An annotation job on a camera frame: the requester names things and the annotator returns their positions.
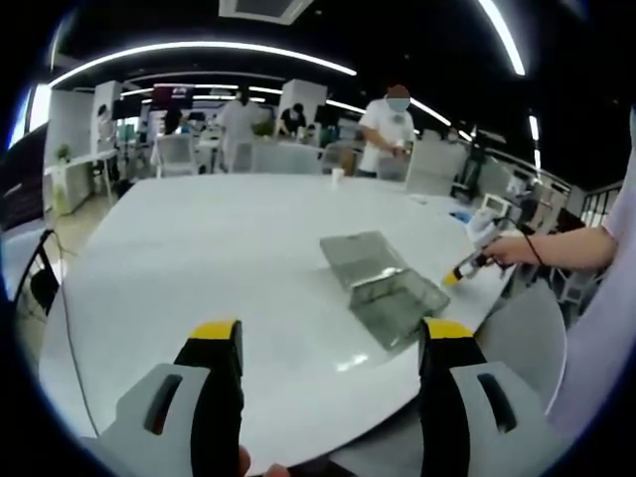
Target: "gray panel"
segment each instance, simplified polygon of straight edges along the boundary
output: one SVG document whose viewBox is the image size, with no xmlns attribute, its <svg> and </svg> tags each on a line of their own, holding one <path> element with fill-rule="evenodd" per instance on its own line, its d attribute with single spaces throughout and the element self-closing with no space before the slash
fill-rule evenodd
<svg viewBox="0 0 636 477">
<path fill-rule="evenodd" d="M 86 447 L 93 450 L 101 447 L 96 452 L 100 460 L 117 467 L 125 466 L 131 475 L 191 476 L 192 420 L 209 373 L 210 370 L 204 368 L 157 366 L 119 400 L 115 422 L 96 442 L 86 439 Z M 166 381 L 174 377 L 181 381 L 170 403 L 163 431 L 157 435 L 147 430 L 146 417 Z"/>
<path fill-rule="evenodd" d="M 500 361 L 524 380 L 547 410 L 565 361 L 565 324 L 555 295 L 539 280 L 493 313 L 477 333 L 488 361 Z"/>
<path fill-rule="evenodd" d="M 502 363 L 453 368 L 470 429 L 470 477 L 535 477 L 543 475 L 569 448 L 543 416 L 537 395 Z M 493 406 L 480 383 L 497 383 L 516 425 L 500 429 Z"/>
<path fill-rule="evenodd" d="M 280 17 L 291 2 L 292 0 L 238 0 L 237 13 Z"/>
</svg>

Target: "face mask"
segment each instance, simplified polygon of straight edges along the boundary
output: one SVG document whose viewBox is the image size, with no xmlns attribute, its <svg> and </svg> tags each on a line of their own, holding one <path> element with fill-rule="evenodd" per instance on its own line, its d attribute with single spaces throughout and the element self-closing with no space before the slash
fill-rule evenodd
<svg viewBox="0 0 636 477">
<path fill-rule="evenodd" d="M 389 107 L 395 112 L 405 112 L 410 104 L 410 98 L 408 97 L 388 97 L 387 103 Z"/>
</svg>

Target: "person in white coat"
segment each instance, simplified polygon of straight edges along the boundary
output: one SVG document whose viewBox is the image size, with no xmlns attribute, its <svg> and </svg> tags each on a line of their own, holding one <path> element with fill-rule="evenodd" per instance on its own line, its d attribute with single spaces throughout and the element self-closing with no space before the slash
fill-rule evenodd
<svg viewBox="0 0 636 477">
<path fill-rule="evenodd" d="M 217 123 L 221 127 L 221 150 L 223 160 L 221 168 L 232 171 L 237 158 L 239 144 L 254 139 L 252 127 L 260 121 L 260 107 L 249 100 L 249 89 L 238 90 L 237 98 L 230 101 L 221 111 Z"/>
</svg>

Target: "paper cup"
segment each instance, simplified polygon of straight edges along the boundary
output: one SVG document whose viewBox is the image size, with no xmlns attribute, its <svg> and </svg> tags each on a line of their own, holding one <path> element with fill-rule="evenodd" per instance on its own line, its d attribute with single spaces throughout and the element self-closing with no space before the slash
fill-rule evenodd
<svg viewBox="0 0 636 477">
<path fill-rule="evenodd" d="M 345 177 L 345 170 L 342 167 L 334 167 L 331 170 L 331 185 L 337 187 Z"/>
</svg>

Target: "round table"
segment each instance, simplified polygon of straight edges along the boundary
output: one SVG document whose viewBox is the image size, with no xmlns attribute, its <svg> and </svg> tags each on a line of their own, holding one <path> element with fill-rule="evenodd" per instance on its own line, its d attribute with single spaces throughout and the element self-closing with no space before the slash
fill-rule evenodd
<svg viewBox="0 0 636 477">
<path fill-rule="evenodd" d="M 97 427 L 199 324 L 243 324 L 240 440 L 250 474 L 293 465 L 370 430 L 415 397 L 413 346 L 390 356 L 348 309 L 319 247 L 380 231 L 439 283 L 472 251 L 452 201 L 422 205 L 403 185 L 330 177 L 223 175 L 137 183 L 106 216 L 64 282 L 86 399 Z M 508 275 L 492 269 L 449 290 L 443 316 L 476 330 Z M 56 297 L 40 379 L 76 433 L 91 435 Z"/>
</svg>

